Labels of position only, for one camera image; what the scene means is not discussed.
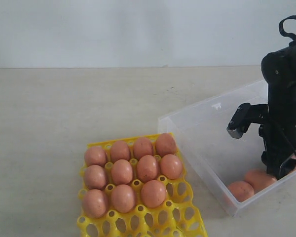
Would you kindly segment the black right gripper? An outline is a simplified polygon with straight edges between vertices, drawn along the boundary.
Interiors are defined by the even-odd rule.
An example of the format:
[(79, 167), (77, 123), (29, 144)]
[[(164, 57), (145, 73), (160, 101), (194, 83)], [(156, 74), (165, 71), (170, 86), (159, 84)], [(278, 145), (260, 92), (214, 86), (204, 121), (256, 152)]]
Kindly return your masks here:
[(279, 180), (296, 168), (296, 106), (262, 106), (259, 123), (261, 160), (266, 173)]

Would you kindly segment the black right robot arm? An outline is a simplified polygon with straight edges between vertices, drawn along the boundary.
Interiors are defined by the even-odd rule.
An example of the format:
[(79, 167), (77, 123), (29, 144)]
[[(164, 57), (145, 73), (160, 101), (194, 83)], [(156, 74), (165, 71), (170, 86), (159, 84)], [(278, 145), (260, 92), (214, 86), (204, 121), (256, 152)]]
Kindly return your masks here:
[(261, 71), (268, 84), (268, 113), (259, 127), (265, 147), (261, 160), (267, 174), (279, 180), (296, 166), (296, 44), (267, 54)]

